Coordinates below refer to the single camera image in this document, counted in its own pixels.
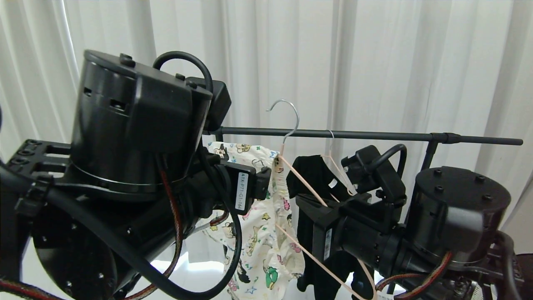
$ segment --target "black garment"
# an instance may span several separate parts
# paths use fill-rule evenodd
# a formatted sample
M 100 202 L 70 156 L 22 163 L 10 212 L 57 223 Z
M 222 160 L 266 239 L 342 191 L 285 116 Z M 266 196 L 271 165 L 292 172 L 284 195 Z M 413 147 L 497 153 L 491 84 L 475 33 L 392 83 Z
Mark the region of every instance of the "black garment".
M 320 155 L 297 157 L 293 167 L 320 197 L 332 199 L 331 195 L 333 195 L 339 201 L 345 201 L 350 197 L 346 186 L 331 172 Z M 292 171 L 287 176 L 287 187 L 291 198 L 298 194 L 311 194 Z M 298 213 L 297 237 L 305 249 L 312 249 L 313 221 L 301 211 Z M 315 299 L 334 300 L 341 285 L 307 255 L 304 256 L 304 259 L 305 271 L 298 278 L 298 289 L 305 291 L 308 285 L 314 285 Z M 368 279 L 361 265 L 350 254 L 344 251 L 336 252 L 324 262 L 324 265 L 344 281 L 350 272 L 354 272 L 352 289 L 365 298 L 372 297 L 372 290 L 366 283 Z M 369 271 L 373 275 L 374 270 L 369 269 Z

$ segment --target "white curtain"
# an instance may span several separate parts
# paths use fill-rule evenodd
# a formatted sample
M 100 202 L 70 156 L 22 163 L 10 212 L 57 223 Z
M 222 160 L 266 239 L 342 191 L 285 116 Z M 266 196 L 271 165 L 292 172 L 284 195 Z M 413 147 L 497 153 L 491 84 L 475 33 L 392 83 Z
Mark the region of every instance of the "white curtain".
M 228 84 L 226 126 L 292 128 L 288 106 L 265 111 L 284 98 L 298 108 L 301 129 L 524 139 L 521 147 L 441 145 L 432 164 L 502 183 L 513 197 L 508 216 L 533 170 L 532 15 L 531 1 L 0 0 L 0 155 L 8 159 L 26 138 L 70 140 L 84 49 L 147 65 L 181 50 Z M 183 61 L 163 70 L 201 76 Z M 286 156 L 321 154 L 329 143 L 289 138 Z M 396 143 L 335 140 L 334 156 Z M 426 144 L 405 144 L 410 193 Z

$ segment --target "metal hook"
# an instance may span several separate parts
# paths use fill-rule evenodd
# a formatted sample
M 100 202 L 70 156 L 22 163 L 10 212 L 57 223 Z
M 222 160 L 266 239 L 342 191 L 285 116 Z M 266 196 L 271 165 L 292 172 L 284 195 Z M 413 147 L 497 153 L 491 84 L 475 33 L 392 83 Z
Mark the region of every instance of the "metal hook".
M 278 101 L 274 102 L 272 104 L 272 106 L 267 109 L 266 111 L 267 112 L 270 112 L 272 111 L 272 109 L 274 108 L 274 106 L 276 106 L 276 104 L 280 103 L 280 102 L 285 102 L 285 103 L 288 103 L 290 104 L 292 107 L 293 107 L 293 110 L 294 110 L 294 113 L 296 114 L 296 126 L 294 126 L 294 129 L 291 130 L 289 133 L 287 133 L 284 137 L 283 137 L 283 144 L 285 144 L 285 140 L 290 137 L 297 129 L 298 129 L 298 126 L 300 124 L 300 115 L 298 114 L 298 111 L 296 110 L 296 107 L 294 106 L 294 104 L 292 104 L 291 102 L 285 100 L 285 99 L 279 99 Z
M 331 156 L 331 154 L 332 154 L 332 147 L 333 147 L 333 140 L 335 139 L 335 135 L 333 134 L 333 131 L 331 131 L 331 130 L 329 130 L 329 129 L 327 129 L 327 131 L 329 131 L 329 133 L 332 134 L 332 141 L 331 141 L 331 143 L 329 144 L 329 153 L 328 153 L 329 156 Z

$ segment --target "blue star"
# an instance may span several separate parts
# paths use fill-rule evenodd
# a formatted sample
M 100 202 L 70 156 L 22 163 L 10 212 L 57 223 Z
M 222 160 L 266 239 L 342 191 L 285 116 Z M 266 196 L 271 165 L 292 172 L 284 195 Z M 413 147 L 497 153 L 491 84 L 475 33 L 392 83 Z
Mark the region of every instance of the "blue star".
M 249 294 L 253 295 L 255 291 L 257 291 L 257 289 L 252 287 L 251 289 L 247 289 L 245 293 L 249 293 Z

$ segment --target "white label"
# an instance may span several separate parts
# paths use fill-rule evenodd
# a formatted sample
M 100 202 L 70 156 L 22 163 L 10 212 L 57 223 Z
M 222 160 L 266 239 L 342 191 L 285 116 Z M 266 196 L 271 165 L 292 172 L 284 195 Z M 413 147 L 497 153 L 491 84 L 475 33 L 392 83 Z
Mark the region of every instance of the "white label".
M 237 195 L 235 195 L 235 209 L 244 210 L 246 206 L 246 192 L 248 190 L 248 173 L 239 172 L 237 181 Z
M 394 300 L 394 295 L 379 290 L 377 291 L 377 300 Z
M 332 247 L 332 231 L 333 231 L 333 228 L 330 228 L 326 232 L 326 242 L 324 245 L 324 260 L 328 259 L 329 251 L 331 250 L 331 247 Z
M 328 185 L 329 188 L 334 188 L 337 185 L 337 179 L 333 178 L 332 182 L 330 182 Z

